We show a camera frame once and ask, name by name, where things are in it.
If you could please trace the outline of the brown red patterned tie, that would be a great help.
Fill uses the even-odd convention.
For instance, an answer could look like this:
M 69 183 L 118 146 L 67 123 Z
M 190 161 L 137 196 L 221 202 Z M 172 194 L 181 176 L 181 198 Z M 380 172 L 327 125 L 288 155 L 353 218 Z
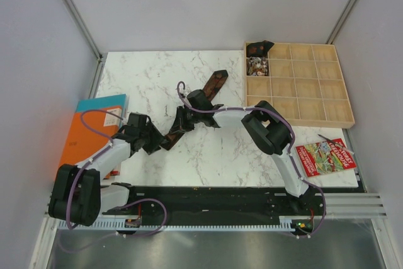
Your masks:
M 213 72 L 203 89 L 196 89 L 185 95 L 186 85 L 180 81 L 177 85 L 179 97 L 186 100 L 184 105 L 176 108 L 176 116 L 169 132 L 165 135 L 161 147 L 167 151 L 182 138 L 182 136 L 195 129 L 195 124 L 203 123 L 207 127 L 218 128 L 218 123 L 213 119 L 213 113 L 205 111 L 218 110 L 222 105 L 212 105 L 221 87 L 228 78 L 226 70 Z

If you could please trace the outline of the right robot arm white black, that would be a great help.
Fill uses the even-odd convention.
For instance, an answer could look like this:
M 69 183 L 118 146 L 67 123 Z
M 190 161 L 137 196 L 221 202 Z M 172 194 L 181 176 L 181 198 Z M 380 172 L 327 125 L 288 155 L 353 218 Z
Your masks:
M 177 107 L 168 136 L 190 132 L 197 123 L 217 129 L 244 127 L 258 149 L 274 160 L 283 178 L 288 208 L 298 215 L 310 209 L 314 192 L 292 156 L 295 133 L 270 103 L 262 100 L 250 107 L 225 107 L 213 105 L 200 89 L 178 95 L 183 105 Z

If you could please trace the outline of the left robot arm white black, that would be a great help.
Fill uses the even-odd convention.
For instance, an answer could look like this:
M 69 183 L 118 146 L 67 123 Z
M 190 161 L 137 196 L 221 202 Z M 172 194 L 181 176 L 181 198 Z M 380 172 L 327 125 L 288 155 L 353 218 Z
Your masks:
M 112 209 L 134 213 L 138 199 L 129 193 L 129 186 L 114 183 L 103 188 L 101 180 L 136 152 L 142 149 L 152 154 L 165 141 L 147 115 L 131 115 L 114 135 L 90 130 L 106 137 L 106 144 L 85 160 L 58 169 L 48 205 L 49 216 L 64 220 L 69 229 L 90 226 Z

